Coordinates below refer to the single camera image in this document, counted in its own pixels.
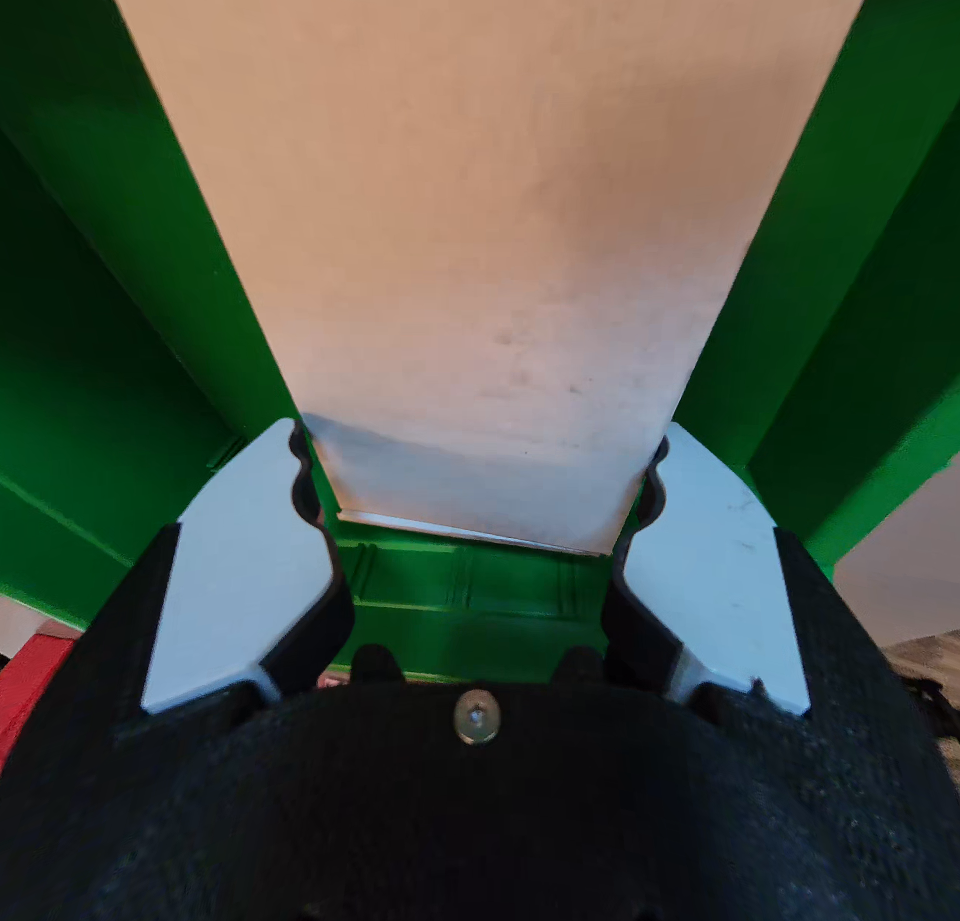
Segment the red plastic bin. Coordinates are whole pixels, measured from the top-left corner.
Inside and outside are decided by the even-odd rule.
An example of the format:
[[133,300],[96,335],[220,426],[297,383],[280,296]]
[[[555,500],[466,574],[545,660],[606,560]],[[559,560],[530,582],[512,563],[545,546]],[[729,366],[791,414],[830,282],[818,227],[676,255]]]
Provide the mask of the red plastic bin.
[[81,629],[44,622],[1,670],[1,767],[52,679],[83,636]]

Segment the green plastic bin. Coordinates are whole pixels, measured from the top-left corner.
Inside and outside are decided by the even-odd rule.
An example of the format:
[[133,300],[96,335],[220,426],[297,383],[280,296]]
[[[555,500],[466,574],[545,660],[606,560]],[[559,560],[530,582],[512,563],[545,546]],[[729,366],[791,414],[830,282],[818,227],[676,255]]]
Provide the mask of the green plastic bin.
[[[540,681],[608,646],[645,470],[601,555],[343,518],[116,0],[2,0],[2,593],[86,628],[283,418],[354,600],[334,667]],[[671,423],[828,576],[958,455],[958,0],[862,1]]]

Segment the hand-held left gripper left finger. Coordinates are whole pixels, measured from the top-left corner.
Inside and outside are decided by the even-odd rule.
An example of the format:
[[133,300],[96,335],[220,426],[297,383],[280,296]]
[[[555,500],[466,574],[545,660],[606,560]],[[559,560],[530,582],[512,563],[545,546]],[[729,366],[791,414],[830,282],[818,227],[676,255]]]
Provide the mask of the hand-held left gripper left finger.
[[266,704],[317,689],[355,612],[312,467],[304,424],[280,419],[182,512],[141,693],[145,713],[237,684]]

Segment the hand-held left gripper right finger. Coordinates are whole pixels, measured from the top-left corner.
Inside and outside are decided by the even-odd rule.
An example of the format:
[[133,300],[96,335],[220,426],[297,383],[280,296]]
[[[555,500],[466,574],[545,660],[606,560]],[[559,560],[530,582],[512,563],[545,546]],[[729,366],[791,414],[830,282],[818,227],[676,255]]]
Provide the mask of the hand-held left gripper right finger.
[[614,676],[679,705],[711,685],[759,689],[792,716],[809,711],[775,522],[752,489],[670,423],[636,517],[601,614]]

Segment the white cardboard sheet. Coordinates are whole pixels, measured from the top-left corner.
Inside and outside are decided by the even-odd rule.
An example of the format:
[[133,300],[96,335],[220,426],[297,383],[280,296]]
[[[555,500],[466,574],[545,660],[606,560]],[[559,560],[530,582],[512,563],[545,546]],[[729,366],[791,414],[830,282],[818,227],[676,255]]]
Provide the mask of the white cardboard sheet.
[[614,547],[863,0],[115,0],[344,519]]

